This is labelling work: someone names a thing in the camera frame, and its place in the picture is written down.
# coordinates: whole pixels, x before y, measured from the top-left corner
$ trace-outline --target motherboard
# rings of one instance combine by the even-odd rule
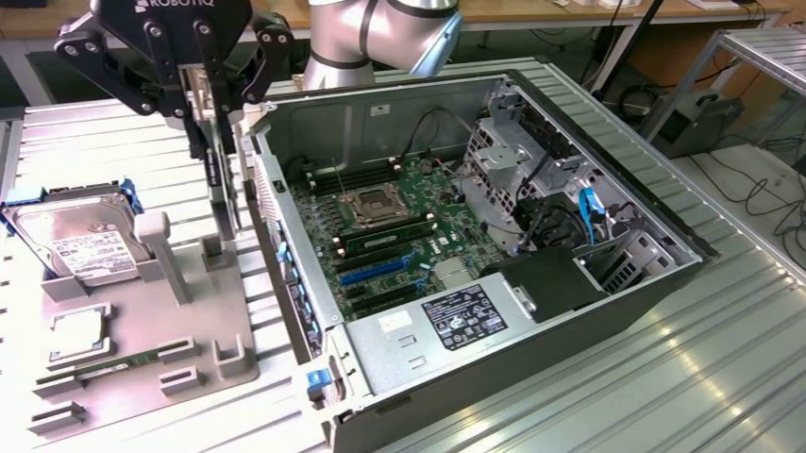
[[[465,204],[470,177],[435,159],[409,158],[292,187],[349,320],[471,281],[502,259]]]

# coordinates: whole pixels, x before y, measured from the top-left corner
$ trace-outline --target hard drive label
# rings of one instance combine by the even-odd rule
[[[426,302],[423,309],[442,345],[451,351],[507,328],[482,285]]]
[[[52,244],[64,265],[80,280],[135,269],[135,259],[119,231],[56,239]]]

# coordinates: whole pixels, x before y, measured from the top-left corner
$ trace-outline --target robotiq logo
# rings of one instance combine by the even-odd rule
[[[146,12],[148,8],[214,6],[215,0],[138,0],[135,3],[135,12]]]

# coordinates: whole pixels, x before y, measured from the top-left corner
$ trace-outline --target warning label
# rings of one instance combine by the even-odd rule
[[[64,265],[80,280],[135,269],[135,259],[119,231],[56,239],[52,244]]]
[[[507,328],[481,285],[426,302],[423,309],[442,345],[451,351]]]

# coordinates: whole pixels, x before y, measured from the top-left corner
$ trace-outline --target cpu socket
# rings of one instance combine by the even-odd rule
[[[351,192],[346,201],[355,220],[365,227],[381,225],[410,214],[393,184]]]

